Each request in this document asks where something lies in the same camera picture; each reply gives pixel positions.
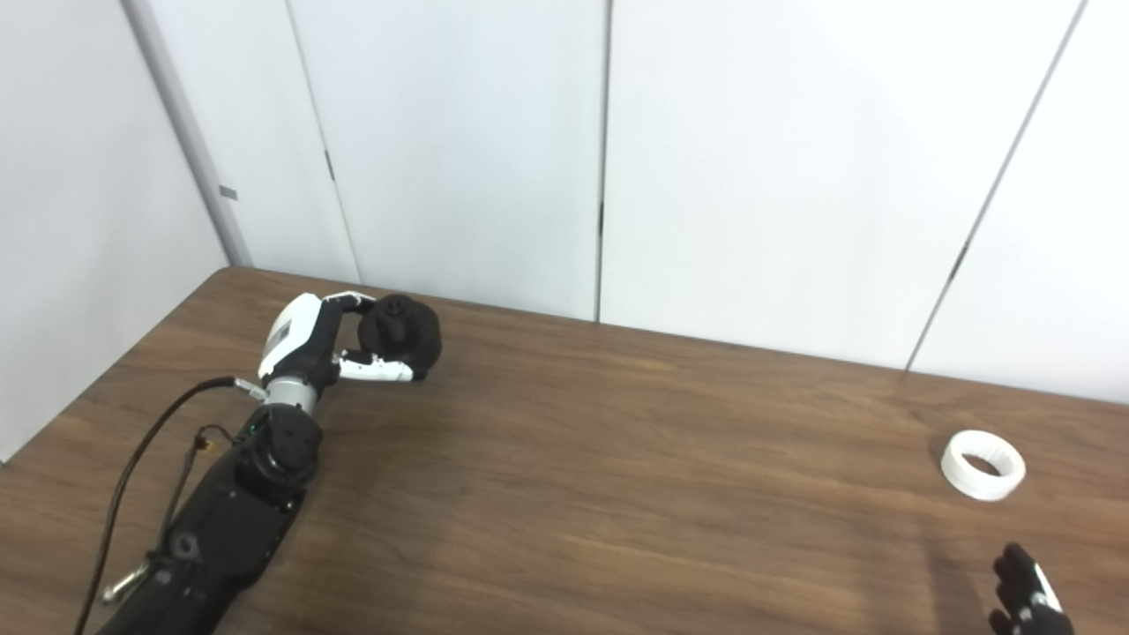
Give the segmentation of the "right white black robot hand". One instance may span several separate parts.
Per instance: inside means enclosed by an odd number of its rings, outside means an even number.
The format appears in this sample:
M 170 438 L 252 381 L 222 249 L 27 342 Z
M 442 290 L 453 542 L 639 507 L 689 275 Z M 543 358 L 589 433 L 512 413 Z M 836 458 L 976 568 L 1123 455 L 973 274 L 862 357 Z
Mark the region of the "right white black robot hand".
M 1073 619 L 1039 563 L 1019 545 L 1005 545 L 994 562 L 1000 608 L 989 615 L 996 634 L 1073 634 Z

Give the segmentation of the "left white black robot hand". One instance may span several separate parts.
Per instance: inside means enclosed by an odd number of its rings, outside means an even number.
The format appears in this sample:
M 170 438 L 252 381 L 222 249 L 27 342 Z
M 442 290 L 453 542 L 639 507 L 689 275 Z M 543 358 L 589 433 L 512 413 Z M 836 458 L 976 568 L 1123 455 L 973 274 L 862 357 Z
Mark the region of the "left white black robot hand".
M 378 301 L 359 292 L 341 292 L 324 297 L 303 293 L 274 321 L 265 351 L 259 360 L 259 382 L 298 379 L 303 385 L 322 391 L 339 379 L 364 382 L 420 382 L 427 369 L 415 369 L 403 360 L 385 359 L 368 348 L 336 350 L 336 338 L 347 314 L 368 315 Z

